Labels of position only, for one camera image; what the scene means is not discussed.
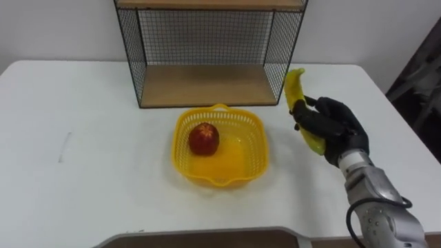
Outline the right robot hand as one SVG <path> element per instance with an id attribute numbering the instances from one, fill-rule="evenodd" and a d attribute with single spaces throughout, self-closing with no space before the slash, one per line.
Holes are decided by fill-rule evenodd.
<path id="1" fill-rule="evenodd" d="M 306 97 L 294 103 L 291 113 L 299 126 L 325 140 L 324 157 L 331 165 L 337 166 L 339 157 L 349 150 L 370 153 L 367 133 L 344 103 Z"/>

